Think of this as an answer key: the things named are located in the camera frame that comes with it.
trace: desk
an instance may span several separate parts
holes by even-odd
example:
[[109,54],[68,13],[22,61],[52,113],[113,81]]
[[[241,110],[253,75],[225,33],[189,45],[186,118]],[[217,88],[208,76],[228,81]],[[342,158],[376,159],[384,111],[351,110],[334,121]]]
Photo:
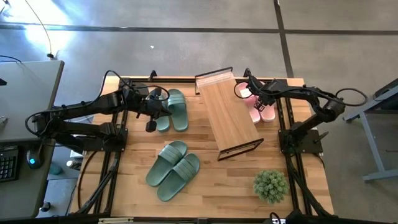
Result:
[[[7,82],[6,86],[0,86],[0,114],[9,118],[0,130],[0,144],[38,141],[26,130],[25,119],[52,107],[62,70],[63,61],[0,64],[0,77]],[[0,183],[0,220],[37,216],[44,199],[53,150],[54,147],[45,147],[44,163],[36,170],[29,168],[25,152],[21,152],[19,178]]]
[[[301,78],[290,78],[287,82],[289,85],[303,85]],[[117,90],[118,83],[118,78],[108,77],[103,94]],[[257,149],[218,162],[215,138],[201,97],[195,95],[195,84],[157,83],[157,85],[166,89],[178,88],[184,93],[187,101],[189,129],[184,133],[178,133],[171,127],[166,133],[157,131],[147,133],[145,125],[149,120],[148,117],[141,116],[136,119],[136,114],[129,112],[126,125],[129,129],[129,137],[126,150],[121,156],[111,211],[112,217],[266,218],[270,212],[276,212],[280,217],[285,217],[293,210],[290,194],[287,194],[281,203],[268,205],[259,200],[252,189],[254,175],[260,170],[276,169],[284,172],[287,177],[285,157],[280,153],[277,138],[277,131],[280,129],[278,118],[270,123],[256,124],[260,137],[264,138],[264,142]],[[310,117],[311,111],[306,101],[292,100],[291,102],[296,121],[303,121]],[[110,120],[111,116],[99,114],[94,117],[93,123],[100,124]],[[285,117],[285,123],[289,127],[287,117]],[[201,169],[198,175],[171,201],[162,202],[157,198],[157,188],[145,183],[145,176],[160,150],[173,140],[186,142],[188,152],[193,152],[199,157]],[[97,153],[87,166],[81,185],[82,203],[98,185],[103,157],[103,153]],[[303,154],[302,159],[309,189],[324,208],[333,213],[325,171],[319,158],[311,154]],[[302,194],[298,186],[297,188],[300,208],[304,211]],[[106,197],[102,201],[101,208],[104,208],[105,203]],[[75,194],[70,211],[76,210]]]

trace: slide sandal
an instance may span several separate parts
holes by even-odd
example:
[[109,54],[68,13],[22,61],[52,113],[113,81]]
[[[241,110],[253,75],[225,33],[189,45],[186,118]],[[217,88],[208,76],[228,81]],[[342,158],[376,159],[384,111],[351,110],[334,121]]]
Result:
[[[251,92],[249,89],[246,88],[248,84],[247,83],[240,83],[238,84],[238,90],[241,92],[242,97],[248,97],[251,95]],[[254,124],[257,124],[260,122],[260,114],[257,109],[254,108],[254,104],[256,103],[256,96],[252,95],[249,98],[243,99],[244,103],[249,109],[250,117],[253,121]]]
[[263,122],[271,122],[275,119],[275,108],[274,105],[265,106],[263,111],[260,112],[260,117]]
[[175,167],[157,189],[157,197],[166,202],[183,189],[198,173],[200,161],[189,153]]
[[167,100],[167,109],[172,113],[174,129],[183,132],[188,129],[187,105],[184,94],[180,90],[169,90],[170,98]]
[[153,187],[158,186],[173,166],[185,156],[187,149],[188,146],[183,141],[174,141],[166,145],[147,174],[147,184]]
[[[162,95],[159,96],[160,100],[165,99]],[[162,101],[162,106],[167,108],[166,101]],[[160,132],[166,132],[170,129],[170,118],[168,116],[163,116],[155,120],[156,121],[156,129]]]

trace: pink slide sandal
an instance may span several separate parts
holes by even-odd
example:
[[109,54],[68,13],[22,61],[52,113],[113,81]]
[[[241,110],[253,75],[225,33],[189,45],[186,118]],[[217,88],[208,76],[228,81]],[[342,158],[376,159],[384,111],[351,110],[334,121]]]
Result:
[[[251,95],[251,92],[249,91],[249,89],[246,88],[247,85],[248,85],[247,83],[240,83],[238,85],[238,90],[241,92],[242,97],[248,97]],[[260,122],[260,113],[257,109],[254,108],[254,104],[255,104],[256,100],[257,100],[257,98],[254,95],[250,96],[249,98],[243,99],[244,103],[246,104],[246,106],[249,109],[250,117],[253,120],[254,124],[257,124],[258,122]]]
[[265,106],[263,111],[260,112],[260,117],[263,122],[271,122],[275,119],[275,108],[274,105]]

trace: keyboard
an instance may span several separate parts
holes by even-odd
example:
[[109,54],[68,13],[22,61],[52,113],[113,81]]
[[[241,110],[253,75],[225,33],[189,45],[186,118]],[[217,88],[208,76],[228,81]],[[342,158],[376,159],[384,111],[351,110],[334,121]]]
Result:
[[0,148],[0,183],[18,179],[18,147]]

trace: computer mouse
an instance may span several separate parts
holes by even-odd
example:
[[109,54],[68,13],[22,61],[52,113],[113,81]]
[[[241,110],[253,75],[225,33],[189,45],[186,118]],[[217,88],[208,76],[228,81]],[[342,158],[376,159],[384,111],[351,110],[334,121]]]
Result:
[[31,169],[38,169],[42,166],[44,161],[43,148],[43,144],[29,146],[26,152],[26,162]]

